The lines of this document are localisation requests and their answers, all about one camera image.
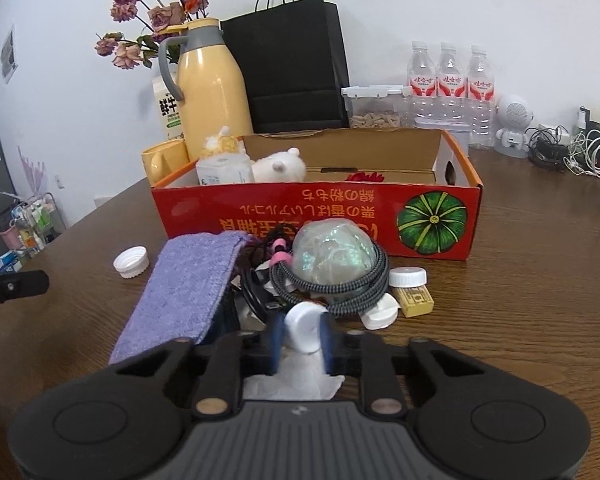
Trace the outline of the dark blue zip case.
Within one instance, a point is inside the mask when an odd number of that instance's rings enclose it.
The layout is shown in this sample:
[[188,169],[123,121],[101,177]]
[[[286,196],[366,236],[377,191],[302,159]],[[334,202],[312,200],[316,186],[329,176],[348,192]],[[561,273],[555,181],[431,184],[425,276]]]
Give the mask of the dark blue zip case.
[[239,315],[235,304],[234,287],[225,289],[215,314],[212,316],[211,325],[201,341],[202,344],[213,344],[226,334],[240,330]]

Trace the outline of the purple knit pouch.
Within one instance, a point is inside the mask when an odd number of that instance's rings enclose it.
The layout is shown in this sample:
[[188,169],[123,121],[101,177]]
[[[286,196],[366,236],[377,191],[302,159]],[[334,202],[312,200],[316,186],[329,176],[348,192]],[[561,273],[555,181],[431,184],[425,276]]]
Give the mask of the purple knit pouch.
[[242,248],[252,241],[242,231],[168,240],[109,362],[122,362],[176,338],[201,342]]

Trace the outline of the white jar lid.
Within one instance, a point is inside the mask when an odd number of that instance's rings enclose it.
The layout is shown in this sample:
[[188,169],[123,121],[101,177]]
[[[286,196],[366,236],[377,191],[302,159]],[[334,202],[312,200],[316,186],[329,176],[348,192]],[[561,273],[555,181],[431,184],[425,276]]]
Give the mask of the white jar lid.
[[295,352],[312,354],[321,349],[321,318],[327,309],[312,301],[301,301],[285,315],[286,346]]

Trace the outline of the white bottle cap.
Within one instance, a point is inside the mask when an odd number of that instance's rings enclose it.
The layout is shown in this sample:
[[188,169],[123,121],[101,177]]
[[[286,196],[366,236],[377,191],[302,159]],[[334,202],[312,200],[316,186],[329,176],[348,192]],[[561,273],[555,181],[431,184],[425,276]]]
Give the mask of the white bottle cap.
[[125,249],[114,258],[112,265],[125,280],[136,278],[149,268],[148,250],[144,246]]

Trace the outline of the iridescent plastic ball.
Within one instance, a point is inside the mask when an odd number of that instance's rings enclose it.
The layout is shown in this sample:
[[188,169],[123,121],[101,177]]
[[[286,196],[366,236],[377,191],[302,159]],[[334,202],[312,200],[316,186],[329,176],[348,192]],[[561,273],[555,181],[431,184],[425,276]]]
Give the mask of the iridescent plastic ball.
[[291,270],[311,284],[347,284],[373,269],[378,255],[372,239],[351,220],[329,218],[307,223],[292,243]]

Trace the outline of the red fabric rose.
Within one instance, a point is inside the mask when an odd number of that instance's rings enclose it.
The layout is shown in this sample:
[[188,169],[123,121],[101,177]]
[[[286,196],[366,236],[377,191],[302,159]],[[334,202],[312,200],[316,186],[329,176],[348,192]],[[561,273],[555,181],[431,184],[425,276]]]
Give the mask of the red fabric rose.
[[379,183],[379,182],[385,181],[385,176],[383,174],[380,174],[377,171],[373,171],[373,172],[357,171],[357,172],[354,172],[353,174],[349,174],[346,177],[346,180],[349,182]]

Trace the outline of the white cotton swab box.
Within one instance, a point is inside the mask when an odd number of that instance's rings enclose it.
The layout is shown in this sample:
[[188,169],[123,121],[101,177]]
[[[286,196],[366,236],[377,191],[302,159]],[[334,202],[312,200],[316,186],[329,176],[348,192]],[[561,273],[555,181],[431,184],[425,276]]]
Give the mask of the white cotton swab box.
[[199,159],[196,173],[200,185],[254,182],[252,162],[242,153],[223,153]]

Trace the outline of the yellow white plush toy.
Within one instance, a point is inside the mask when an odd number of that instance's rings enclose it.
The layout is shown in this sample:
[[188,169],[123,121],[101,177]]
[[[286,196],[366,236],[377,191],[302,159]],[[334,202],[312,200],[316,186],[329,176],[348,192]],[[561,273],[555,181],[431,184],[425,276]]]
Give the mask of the yellow white plush toy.
[[[245,155],[244,142],[230,133],[230,128],[224,126],[214,136],[208,136],[204,141],[201,159],[212,156]],[[288,148],[286,151],[250,159],[254,180],[258,183],[273,182],[302,182],[306,180],[306,163],[300,156],[298,148]]]

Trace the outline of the white round flat cap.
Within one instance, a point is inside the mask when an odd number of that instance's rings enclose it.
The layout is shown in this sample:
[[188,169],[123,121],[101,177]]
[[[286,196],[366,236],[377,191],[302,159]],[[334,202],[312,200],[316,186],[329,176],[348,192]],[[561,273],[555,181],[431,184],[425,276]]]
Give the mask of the white round flat cap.
[[396,322],[400,309],[396,298],[385,292],[376,306],[362,313],[360,318],[366,330],[384,330]]

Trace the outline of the small yellow eraser box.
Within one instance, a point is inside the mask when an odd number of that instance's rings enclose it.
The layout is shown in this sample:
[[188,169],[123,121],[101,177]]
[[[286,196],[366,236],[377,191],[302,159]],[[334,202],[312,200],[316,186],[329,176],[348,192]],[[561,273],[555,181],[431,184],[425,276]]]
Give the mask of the small yellow eraser box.
[[392,292],[406,318],[416,318],[416,316],[426,315],[434,310],[434,300],[426,286],[395,287]]

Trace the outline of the white small bottle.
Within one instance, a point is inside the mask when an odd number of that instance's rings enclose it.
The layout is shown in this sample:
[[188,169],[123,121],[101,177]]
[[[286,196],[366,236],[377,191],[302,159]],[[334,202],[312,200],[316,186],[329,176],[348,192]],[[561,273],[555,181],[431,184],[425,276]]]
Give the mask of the white small bottle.
[[398,266],[389,271],[389,286],[392,288],[417,288],[427,283],[427,271],[419,266]]

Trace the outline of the yellow mug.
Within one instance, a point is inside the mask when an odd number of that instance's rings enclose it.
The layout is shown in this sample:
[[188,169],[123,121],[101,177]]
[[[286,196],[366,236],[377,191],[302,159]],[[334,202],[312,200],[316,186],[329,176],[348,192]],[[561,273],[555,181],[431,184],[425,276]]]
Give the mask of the yellow mug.
[[183,139],[172,139],[156,144],[143,151],[140,158],[150,185],[156,184],[189,163],[188,151]]

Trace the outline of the red cardboard box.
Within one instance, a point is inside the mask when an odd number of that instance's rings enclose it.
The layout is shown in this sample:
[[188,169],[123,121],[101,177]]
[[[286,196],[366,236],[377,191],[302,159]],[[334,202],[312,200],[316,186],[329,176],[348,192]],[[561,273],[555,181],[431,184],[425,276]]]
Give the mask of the red cardboard box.
[[[300,229],[349,219],[395,257],[465,260],[474,240],[482,182],[456,140],[434,129],[332,129],[254,134],[251,159],[298,148],[306,180],[200,185],[188,164],[156,183],[166,235],[244,231],[265,237],[281,223]],[[377,171],[384,182],[349,182]]]

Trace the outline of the white milk carton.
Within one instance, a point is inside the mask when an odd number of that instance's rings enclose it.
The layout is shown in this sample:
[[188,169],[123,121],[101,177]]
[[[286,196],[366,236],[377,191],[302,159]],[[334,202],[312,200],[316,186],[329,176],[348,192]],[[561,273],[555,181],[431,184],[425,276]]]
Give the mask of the white milk carton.
[[161,76],[152,80],[152,90],[158,107],[160,124],[168,140],[181,139],[184,136],[178,101],[166,88]]

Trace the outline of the white tin box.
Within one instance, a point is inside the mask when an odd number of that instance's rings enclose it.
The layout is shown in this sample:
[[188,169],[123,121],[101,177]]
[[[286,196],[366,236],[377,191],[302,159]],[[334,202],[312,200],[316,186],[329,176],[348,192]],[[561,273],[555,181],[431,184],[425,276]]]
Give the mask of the white tin box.
[[416,118],[415,126],[421,129],[447,131],[455,140],[457,140],[457,143],[462,149],[463,153],[466,156],[469,156],[468,148],[471,128],[470,125],[466,124],[466,122],[454,122],[454,120],[447,122],[446,120]]

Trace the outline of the clear food storage container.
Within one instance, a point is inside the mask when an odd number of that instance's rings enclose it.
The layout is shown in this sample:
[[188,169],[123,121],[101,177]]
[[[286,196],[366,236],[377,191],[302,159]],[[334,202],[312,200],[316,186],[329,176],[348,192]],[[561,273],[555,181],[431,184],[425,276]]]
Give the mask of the clear food storage container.
[[398,84],[341,89],[351,128],[392,129],[411,123],[411,88]]

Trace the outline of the yellow thermos jug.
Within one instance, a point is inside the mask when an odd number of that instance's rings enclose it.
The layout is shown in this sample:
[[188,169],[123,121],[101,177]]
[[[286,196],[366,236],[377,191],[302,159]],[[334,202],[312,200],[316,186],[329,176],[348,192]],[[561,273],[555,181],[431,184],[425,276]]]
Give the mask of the yellow thermos jug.
[[169,26],[163,33],[159,70],[178,102],[189,158],[200,158],[208,137],[224,127],[233,136],[251,136],[244,77],[225,44],[220,22],[201,18]]

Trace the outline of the left water bottle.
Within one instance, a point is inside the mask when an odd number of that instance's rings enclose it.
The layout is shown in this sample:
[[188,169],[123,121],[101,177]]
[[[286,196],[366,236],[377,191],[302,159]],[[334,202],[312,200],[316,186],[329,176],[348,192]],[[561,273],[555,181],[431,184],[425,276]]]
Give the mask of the left water bottle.
[[428,47],[422,41],[412,42],[412,56],[407,66],[407,84],[412,95],[414,118],[434,118],[437,99],[437,71]]

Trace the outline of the water bottle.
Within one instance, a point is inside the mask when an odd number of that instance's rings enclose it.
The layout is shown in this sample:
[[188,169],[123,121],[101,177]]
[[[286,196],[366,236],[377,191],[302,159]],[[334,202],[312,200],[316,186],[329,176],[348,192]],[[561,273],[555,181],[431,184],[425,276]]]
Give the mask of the water bottle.
[[457,48],[450,42],[440,44],[437,67],[439,117],[447,122],[464,120],[467,77],[457,59]]
[[414,118],[434,118],[437,99],[437,71],[428,47],[422,41],[412,42],[412,56],[407,66],[407,84],[412,95]]
[[470,110],[470,140],[472,148],[487,150],[493,146],[494,75],[486,50],[471,47],[467,70],[468,103]]

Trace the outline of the middle water bottle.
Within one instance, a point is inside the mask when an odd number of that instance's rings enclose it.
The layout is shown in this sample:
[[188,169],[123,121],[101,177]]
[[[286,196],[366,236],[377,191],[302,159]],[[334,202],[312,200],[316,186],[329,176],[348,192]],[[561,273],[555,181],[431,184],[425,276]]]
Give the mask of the middle water bottle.
[[457,59],[457,48],[450,42],[440,44],[437,67],[439,117],[447,122],[464,120],[467,77]]

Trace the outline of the white robot toy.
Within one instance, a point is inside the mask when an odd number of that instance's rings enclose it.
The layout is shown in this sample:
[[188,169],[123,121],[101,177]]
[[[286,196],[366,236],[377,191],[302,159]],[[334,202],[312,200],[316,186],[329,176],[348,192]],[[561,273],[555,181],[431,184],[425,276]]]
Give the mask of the white robot toy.
[[504,94],[495,111],[501,128],[495,133],[494,150],[508,157],[527,158],[530,139],[527,129],[533,120],[529,103],[520,96]]

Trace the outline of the right water bottle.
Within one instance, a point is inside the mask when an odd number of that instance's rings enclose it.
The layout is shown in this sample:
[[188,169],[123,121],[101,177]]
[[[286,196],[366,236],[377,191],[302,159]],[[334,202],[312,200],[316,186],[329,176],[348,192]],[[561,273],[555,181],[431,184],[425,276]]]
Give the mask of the right water bottle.
[[486,50],[471,47],[467,70],[468,103],[470,110],[470,140],[472,148],[487,150],[493,146],[494,75]]

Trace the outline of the dried pink flower bouquet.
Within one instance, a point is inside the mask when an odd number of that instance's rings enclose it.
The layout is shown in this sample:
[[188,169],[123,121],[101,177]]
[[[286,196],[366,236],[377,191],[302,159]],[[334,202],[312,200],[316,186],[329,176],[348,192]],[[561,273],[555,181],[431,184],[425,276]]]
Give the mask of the dried pink flower bouquet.
[[160,44],[178,36],[198,18],[208,18],[210,0],[111,0],[110,18],[116,24],[139,22],[140,33],[129,36],[115,30],[97,37],[94,50],[120,70],[151,68],[158,60]]

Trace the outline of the black paper bag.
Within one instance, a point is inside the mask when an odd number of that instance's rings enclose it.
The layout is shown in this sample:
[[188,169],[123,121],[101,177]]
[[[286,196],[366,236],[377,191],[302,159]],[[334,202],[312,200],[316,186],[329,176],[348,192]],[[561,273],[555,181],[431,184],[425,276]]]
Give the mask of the black paper bag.
[[347,128],[350,84],[338,6],[294,0],[222,21],[247,90],[253,131]]

